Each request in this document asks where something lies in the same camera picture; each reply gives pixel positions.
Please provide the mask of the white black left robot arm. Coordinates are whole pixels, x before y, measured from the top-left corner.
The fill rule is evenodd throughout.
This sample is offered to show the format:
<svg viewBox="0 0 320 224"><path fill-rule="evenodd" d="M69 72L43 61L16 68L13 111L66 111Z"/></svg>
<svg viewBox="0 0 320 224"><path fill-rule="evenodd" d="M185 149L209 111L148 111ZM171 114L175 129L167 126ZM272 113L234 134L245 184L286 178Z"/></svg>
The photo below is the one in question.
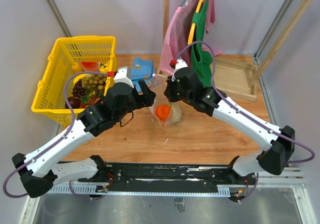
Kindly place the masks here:
<svg viewBox="0 0 320 224"><path fill-rule="evenodd" d="M78 146L113 128L128 113L153 105L156 94L139 81L142 93L126 83L115 83L106 95L85 108L60 135L38 150L16 154L12 161L29 197L47 193L53 186L72 180L106 181L110 168L98 155L77 162L61 160Z"/></svg>

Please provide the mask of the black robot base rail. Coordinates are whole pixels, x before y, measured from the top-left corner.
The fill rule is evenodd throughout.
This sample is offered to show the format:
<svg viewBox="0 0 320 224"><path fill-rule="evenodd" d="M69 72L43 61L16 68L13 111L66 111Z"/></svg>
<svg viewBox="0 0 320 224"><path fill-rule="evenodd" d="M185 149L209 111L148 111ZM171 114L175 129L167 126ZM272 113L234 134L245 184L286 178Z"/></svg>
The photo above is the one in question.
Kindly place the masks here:
<svg viewBox="0 0 320 224"><path fill-rule="evenodd" d="M258 175L239 176L226 165L151 164L110 162L94 177L73 183L95 185L91 197L103 194L164 196L225 196L242 201L256 186Z"/></svg>

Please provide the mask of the green cabbage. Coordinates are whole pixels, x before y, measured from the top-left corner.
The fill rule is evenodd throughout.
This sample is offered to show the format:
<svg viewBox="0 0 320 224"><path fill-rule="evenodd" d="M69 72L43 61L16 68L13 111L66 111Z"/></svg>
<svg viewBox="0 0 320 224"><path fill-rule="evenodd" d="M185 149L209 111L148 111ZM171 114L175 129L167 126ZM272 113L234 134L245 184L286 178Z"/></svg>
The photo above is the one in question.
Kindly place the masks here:
<svg viewBox="0 0 320 224"><path fill-rule="evenodd" d="M172 103L168 117L165 120L165 126L176 124L181 120L182 110L177 103Z"/></svg>

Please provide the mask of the orange fruit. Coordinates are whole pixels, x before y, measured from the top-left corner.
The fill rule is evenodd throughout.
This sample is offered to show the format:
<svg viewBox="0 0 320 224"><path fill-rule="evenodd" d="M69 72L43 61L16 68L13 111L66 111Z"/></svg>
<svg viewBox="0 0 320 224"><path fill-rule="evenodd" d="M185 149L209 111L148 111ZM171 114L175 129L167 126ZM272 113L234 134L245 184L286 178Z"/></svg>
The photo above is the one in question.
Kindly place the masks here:
<svg viewBox="0 0 320 224"><path fill-rule="evenodd" d="M170 105L158 105L155 111L155 115L160 121L167 121L171 116Z"/></svg>

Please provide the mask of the clear zip bag orange zipper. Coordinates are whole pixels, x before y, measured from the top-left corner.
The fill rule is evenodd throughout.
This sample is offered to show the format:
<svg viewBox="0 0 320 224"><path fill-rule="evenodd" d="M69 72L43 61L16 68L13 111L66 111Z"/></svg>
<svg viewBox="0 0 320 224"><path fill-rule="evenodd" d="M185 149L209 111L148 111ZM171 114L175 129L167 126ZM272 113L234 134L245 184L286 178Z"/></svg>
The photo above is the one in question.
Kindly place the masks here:
<svg viewBox="0 0 320 224"><path fill-rule="evenodd" d="M182 110L177 103L170 102L164 95L166 84L157 75L148 83L149 89L156 94L153 105L148 108L150 113L162 127L178 123L182 117Z"/></svg>

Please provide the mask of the yellow bell pepper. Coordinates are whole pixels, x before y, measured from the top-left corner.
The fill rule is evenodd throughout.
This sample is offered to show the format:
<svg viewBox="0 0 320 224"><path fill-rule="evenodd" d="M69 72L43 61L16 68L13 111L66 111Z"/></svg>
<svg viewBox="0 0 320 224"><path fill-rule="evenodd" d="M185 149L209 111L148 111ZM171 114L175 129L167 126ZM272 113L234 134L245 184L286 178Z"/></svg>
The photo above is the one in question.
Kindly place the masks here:
<svg viewBox="0 0 320 224"><path fill-rule="evenodd" d="M101 73L107 73L109 71L109 62L100 63L99 70L100 70Z"/></svg>

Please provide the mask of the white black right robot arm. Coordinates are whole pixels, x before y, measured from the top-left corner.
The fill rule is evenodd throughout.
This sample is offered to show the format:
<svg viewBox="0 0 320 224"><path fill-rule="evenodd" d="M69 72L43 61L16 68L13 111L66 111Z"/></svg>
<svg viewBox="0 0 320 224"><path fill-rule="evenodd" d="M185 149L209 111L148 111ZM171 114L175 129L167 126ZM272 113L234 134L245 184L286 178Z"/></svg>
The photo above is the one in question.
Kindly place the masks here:
<svg viewBox="0 0 320 224"><path fill-rule="evenodd" d="M266 171L280 175L295 148L295 131L263 121L236 104L215 87L204 87L194 70L183 67L168 76L164 95L170 102L183 101L195 110L222 120L244 133L260 147L246 156L236 156L224 171L224 178L233 184L245 176Z"/></svg>

